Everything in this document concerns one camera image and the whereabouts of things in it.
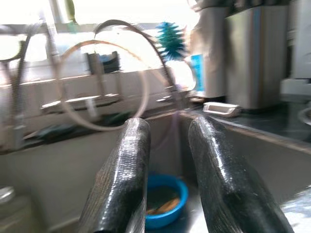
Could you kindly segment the black scouring pad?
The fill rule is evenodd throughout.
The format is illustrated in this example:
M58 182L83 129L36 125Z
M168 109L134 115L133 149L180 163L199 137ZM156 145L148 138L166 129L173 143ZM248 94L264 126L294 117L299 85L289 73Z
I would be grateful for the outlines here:
M35 133L35 138L41 140L52 140L74 132L75 125L72 124L54 124Z

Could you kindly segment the stainless steel sink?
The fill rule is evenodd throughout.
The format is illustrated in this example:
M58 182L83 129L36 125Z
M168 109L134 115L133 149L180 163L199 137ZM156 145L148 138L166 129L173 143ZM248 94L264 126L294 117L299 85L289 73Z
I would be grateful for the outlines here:
M182 177L190 197L181 217L151 233L207 233L188 147L190 120L177 114L148 119L149 170ZM311 185L311 126L296 113L224 119L236 153L248 159L274 199L283 204ZM94 133L0 155L0 185L28 194L45 223L42 233L72 233L95 173L115 147L118 131Z

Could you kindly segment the small white plastic clip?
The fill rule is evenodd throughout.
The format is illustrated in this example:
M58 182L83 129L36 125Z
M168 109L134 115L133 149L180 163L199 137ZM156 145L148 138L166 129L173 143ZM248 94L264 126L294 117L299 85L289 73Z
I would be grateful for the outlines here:
M205 102L203 105L203 112L226 118L237 117L241 111L242 108L235 104Z

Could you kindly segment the white bottle blue label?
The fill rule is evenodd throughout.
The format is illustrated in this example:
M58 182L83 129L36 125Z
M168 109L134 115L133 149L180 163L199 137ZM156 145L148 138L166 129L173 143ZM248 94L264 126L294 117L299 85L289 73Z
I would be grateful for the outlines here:
M190 33L190 63L195 73L195 95L225 99L225 7L199 11L199 20Z

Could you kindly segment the black cup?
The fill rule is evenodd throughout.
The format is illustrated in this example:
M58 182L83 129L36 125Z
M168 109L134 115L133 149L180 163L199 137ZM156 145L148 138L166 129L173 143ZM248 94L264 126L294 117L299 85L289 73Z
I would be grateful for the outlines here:
M100 55L100 61L105 73L112 73L120 70L120 59L117 51L111 54Z

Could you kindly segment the blue bottle brush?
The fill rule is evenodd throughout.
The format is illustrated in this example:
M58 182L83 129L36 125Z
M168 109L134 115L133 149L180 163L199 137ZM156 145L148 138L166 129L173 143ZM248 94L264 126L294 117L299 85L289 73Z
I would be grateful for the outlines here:
M161 46L160 54L166 61L182 61L187 50L180 27L175 23L162 22L157 28L159 31L156 38Z

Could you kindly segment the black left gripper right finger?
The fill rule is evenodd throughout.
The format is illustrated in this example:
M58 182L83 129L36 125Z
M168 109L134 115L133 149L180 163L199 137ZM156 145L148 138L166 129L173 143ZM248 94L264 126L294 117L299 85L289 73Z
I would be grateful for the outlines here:
M222 124L197 116L188 141L209 233L294 233L260 175L234 151Z

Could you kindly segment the clear glass bottle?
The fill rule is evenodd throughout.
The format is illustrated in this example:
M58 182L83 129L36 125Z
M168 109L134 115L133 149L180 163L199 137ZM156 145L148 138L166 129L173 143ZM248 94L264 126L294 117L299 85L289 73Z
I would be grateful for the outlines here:
M35 233L32 204L12 186L0 186L0 233Z

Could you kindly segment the tall stainless steel canister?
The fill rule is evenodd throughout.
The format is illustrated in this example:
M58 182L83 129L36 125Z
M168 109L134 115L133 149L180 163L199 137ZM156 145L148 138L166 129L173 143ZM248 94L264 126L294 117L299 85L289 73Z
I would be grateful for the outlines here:
M286 76L288 6L253 7L226 18L227 101L248 112L280 102Z

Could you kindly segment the green handled utensil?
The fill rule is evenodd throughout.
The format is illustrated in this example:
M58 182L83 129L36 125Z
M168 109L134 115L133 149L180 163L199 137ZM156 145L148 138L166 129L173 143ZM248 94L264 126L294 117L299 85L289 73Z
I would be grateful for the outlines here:
M66 12L68 16L68 29L71 33L77 33L77 21L75 18L75 6L73 0L65 0Z

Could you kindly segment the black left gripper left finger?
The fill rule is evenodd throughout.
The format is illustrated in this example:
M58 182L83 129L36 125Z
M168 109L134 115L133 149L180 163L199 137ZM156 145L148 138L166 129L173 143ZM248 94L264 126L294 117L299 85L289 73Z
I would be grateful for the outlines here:
M130 118L116 147L98 170L77 233L144 233L151 134Z

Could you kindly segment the dark green scouring pad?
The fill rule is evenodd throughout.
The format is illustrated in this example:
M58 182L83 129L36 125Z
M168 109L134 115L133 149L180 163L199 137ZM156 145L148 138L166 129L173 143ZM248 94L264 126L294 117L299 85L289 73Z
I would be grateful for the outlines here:
M128 119L127 113L115 113L110 115L104 115L103 124L105 126L119 126L122 125Z

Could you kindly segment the blue plastic bowl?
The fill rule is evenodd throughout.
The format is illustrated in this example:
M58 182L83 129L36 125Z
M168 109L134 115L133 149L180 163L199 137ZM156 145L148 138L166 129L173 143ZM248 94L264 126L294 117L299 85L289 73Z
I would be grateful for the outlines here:
M151 191L154 191L163 186L173 189L175 192L177 192L179 202L171 210L165 211L164 213L155 215L147 214L145 217L145 228L147 230L160 229L176 221L180 217L187 203L189 191L187 185L181 179L171 175L149 175L148 194Z

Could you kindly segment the steel faucet body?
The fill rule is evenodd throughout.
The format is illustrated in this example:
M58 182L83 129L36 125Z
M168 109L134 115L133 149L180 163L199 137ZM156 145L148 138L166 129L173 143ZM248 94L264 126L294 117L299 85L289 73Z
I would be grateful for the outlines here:
M55 72L55 79L59 84L58 87L60 88L61 97L55 102L44 104L41 107L43 113L64 113L66 110L63 108L63 103L66 103L72 108L72 110L88 110L89 114L92 117L96 117L96 111L93 111L92 108L109 106L123 100L120 76L118 76L116 81L117 93L106 93L106 87L104 84L104 75L106 73L104 72L103 65L100 61L100 55L96 52L85 53L85 56L87 58L88 67L91 75L93 77L96 77L98 94L95 96L81 96L73 99L67 99L66 89L63 86L62 80L58 77L61 71L61 62L65 60L65 57L60 56L55 45L51 45L51 48L54 49L54 52L52 54L52 64L53 70Z

